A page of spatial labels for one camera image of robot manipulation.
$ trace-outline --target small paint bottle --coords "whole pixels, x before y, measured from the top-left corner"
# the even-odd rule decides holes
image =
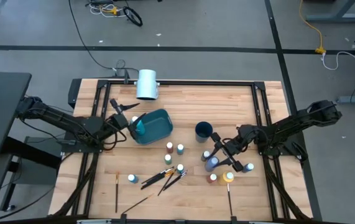
[[[128,177],[127,177],[127,179],[128,179],[130,182],[132,182],[133,184],[136,184],[136,183],[138,183],[138,181],[139,181],[139,178],[138,178],[136,175],[134,175],[134,174],[129,174]]]
[[[208,172],[212,172],[214,170],[214,167],[216,167],[218,163],[219,159],[216,156],[213,156],[205,163],[205,170]]]
[[[206,180],[208,181],[209,184],[210,184],[210,183],[213,183],[214,181],[216,181],[216,179],[217,179],[217,175],[216,175],[216,174],[210,174],[210,175],[206,178]]]
[[[169,154],[165,155],[165,163],[166,165],[170,165],[172,163],[172,156]]]
[[[135,122],[137,119],[138,119],[137,116],[132,117],[131,124],[132,124],[133,122]],[[138,122],[138,124],[137,124],[137,126],[136,126],[136,133],[137,133],[138,135],[143,135],[143,134],[145,133],[145,127],[144,127],[144,124],[142,123],[141,120]]]
[[[227,185],[227,183],[231,183],[234,181],[234,174],[232,172],[224,172],[219,178],[219,184]]]
[[[177,145],[177,154],[182,155],[184,153],[184,146],[182,144]]]
[[[184,172],[184,166],[183,166],[183,164],[177,165],[177,172],[178,172],[179,174],[181,174],[181,173]]]
[[[210,156],[210,151],[205,151],[202,153],[201,161],[204,162]]]
[[[168,143],[166,144],[166,151],[167,151],[167,153],[169,153],[169,154],[173,153],[173,143],[168,142]]]
[[[242,170],[242,172],[249,172],[249,171],[252,171],[254,168],[254,165],[251,164],[251,163],[248,163],[244,166],[244,169]]]

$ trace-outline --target bottle cap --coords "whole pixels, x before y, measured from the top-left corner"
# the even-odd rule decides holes
[[[203,157],[207,158],[209,156],[210,156],[210,152],[209,151],[203,152]]]
[[[216,180],[217,179],[217,175],[216,174],[210,174],[210,179],[211,180]]]
[[[127,179],[130,180],[130,181],[133,181],[134,180],[134,175],[133,174],[129,174]]]
[[[227,177],[227,179],[232,179],[232,178],[234,178],[234,174],[232,173],[232,172],[228,172],[227,174],[226,174],[226,177]]]
[[[210,161],[211,161],[213,164],[217,164],[217,163],[219,162],[219,159],[216,158],[216,157],[212,157],[212,158],[210,159]]]
[[[249,163],[249,164],[246,165],[246,168],[247,168],[248,170],[253,170],[254,165],[251,164],[251,163]]]

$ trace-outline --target wire bundle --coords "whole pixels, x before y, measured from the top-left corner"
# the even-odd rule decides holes
[[[114,12],[120,14],[123,11],[123,8],[117,7],[113,4],[103,4],[103,5],[95,5],[89,4],[90,13],[94,15],[103,15],[105,18],[117,18],[117,17],[126,17],[126,15],[115,15]]]

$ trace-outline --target blue paint bottle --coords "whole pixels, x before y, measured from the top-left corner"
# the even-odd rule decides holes
[[[213,156],[212,158],[209,158],[205,164],[205,170],[208,172],[212,172],[214,170],[214,167],[219,164],[219,159],[216,156]]]
[[[137,116],[132,117],[131,124],[137,119],[138,119]],[[142,123],[141,120],[138,122],[138,124],[136,126],[136,133],[138,135],[143,135],[145,133],[145,127],[144,127],[144,124]]]

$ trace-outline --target wooden table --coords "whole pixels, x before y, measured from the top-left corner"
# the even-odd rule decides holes
[[[90,116],[95,97],[97,79],[83,79],[80,85],[74,116]],[[288,116],[287,105],[280,82],[264,82],[269,102],[272,122]],[[118,145],[110,152],[100,154],[96,171],[93,198],[90,207],[90,218],[119,218],[121,213],[144,197],[155,193],[153,197],[127,213],[128,219],[163,219],[163,220],[230,220],[226,186],[217,182],[207,183],[209,175],[200,160],[204,150],[213,150],[214,142],[209,139],[205,143],[195,141],[194,127],[200,121],[208,121],[214,131],[222,138],[233,138],[237,135],[236,128],[241,124],[256,125],[254,103],[251,89],[247,86],[202,86],[202,85],[162,85],[159,87],[159,99],[153,102],[136,99],[134,85],[111,85],[110,99],[117,99],[119,104],[130,105],[140,102],[140,105],[126,111],[127,119],[151,112],[158,108],[168,111],[173,123],[172,134],[162,140],[146,146],[138,145],[128,131],[126,142]],[[261,96],[258,96],[261,111]],[[107,116],[114,113],[108,105]],[[175,146],[183,144],[185,152],[179,156],[172,154],[173,165],[183,164],[188,169],[188,175],[178,181],[157,197],[165,179],[140,190],[141,184],[128,181],[129,174],[137,175],[141,181],[170,167],[164,162],[165,145],[172,142]],[[49,213],[56,212],[76,187],[76,180],[81,163],[81,154],[69,157],[60,167],[58,179],[53,194]],[[271,220],[269,198],[265,182],[263,161],[258,155],[257,147],[250,144],[245,153],[236,155],[242,164],[251,162],[254,170],[235,173],[230,166],[221,166],[214,170],[222,174],[230,170],[236,176],[230,185],[233,214],[238,220]],[[308,216],[311,215],[307,189],[299,161],[293,156],[281,156],[280,164],[287,192],[295,203]],[[118,213],[115,213],[115,177],[119,178]],[[277,191],[275,199],[279,216],[282,217],[280,197]],[[84,189],[80,201],[80,213],[86,195]]]

